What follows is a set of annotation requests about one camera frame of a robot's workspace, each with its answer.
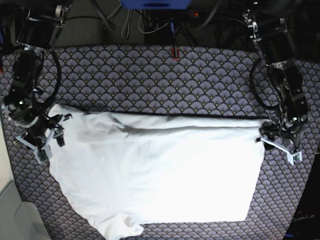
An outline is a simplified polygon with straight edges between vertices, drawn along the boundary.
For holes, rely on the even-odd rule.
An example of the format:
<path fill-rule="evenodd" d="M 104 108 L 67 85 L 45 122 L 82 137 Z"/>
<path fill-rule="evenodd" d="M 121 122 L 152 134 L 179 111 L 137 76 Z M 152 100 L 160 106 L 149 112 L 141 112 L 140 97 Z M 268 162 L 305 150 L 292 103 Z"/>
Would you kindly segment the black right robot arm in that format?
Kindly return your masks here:
<path fill-rule="evenodd" d="M 59 146 L 64 145 L 61 121 L 68 116 L 49 117 L 47 109 L 54 103 L 62 81 L 62 69 L 53 47 L 65 26 L 71 8 L 70 0 L 2 0 L 0 20 L 7 21 L 17 13 L 27 11 L 25 21 L 17 36 L 21 46 L 18 59 L 14 62 L 13 79 L 8 94 L 2 100 L 2 111 L 8 120 L 25 129 L 20 138 L 24 144 L 43 149 L 51 136 Z M 48 52 L 55 63 L 57 75 L 55 87 L 47 99 L 38 101 L 43 90 L 38 87 L 43 70 L 45 53 Z"/>

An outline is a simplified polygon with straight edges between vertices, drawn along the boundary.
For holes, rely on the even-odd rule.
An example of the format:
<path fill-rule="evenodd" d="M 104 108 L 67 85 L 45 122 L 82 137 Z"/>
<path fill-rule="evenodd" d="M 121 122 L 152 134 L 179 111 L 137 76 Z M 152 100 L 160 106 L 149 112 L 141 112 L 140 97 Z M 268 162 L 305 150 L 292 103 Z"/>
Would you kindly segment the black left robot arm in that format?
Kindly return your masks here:
<path fill-rule="evenodd" d="M 298 51 L 287 27 L 288 17 L 301 5 L 300 0 L 250 0 L 243 13 L 252 29 L 251 39 L 260 61 L 280 99 L 278 119 L 262 127 L 261 133 L 300 144 L 309 121 L 310 110 L 303 91 L 303 78 L 295 64 Z"/>

